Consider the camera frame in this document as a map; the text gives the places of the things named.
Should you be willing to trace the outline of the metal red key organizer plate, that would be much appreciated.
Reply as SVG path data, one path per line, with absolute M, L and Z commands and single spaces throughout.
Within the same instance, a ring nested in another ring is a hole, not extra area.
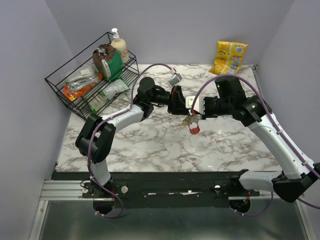
M 192 135 L 197 135 L 200 132 L 199 120 L 200 118 L 196 114 L 188 115 L 184 118 L 181 125 L 188 127 Z

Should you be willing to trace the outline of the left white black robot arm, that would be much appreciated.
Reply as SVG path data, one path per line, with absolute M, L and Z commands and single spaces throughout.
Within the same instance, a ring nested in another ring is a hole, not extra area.
M 107 197 L 111 191 L 111 174 L 107 166 L 114 136 L 120 130 L 147 119 L 154 106 L 167 106 L 173 115 L 186 116 L 182 87 L 174 85 L 166 91 L 155 84 L 151 77 L 144 77 L 139 82 L 132 105 L 107 116 L 91 114 L 78 135 L 75 146 L 81 155 L 87 157 L 90 178 L 93 179 L 93 191 L 101 198 Z

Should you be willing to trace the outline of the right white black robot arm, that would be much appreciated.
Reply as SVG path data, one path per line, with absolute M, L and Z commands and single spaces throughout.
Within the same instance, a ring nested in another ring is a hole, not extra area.
M 236 75 L 213 77 L 204 85 L 214 82 L 217 97 L 201 97 L 196 94 L 192 108 L 201 118 L 232 116 L 249 128 L 264 143 L 277 160 L 281 171 L 259 172 L 246 170 L 230 183 L 230 191 L 241 196 L 247 190 L 276 193 L 282 200 L 293 203 L 320 178 L 320 165 L 294 143 L 278 122 L 272 109 L 257 90 L 246 97 L 241 83 L 251 84 Z

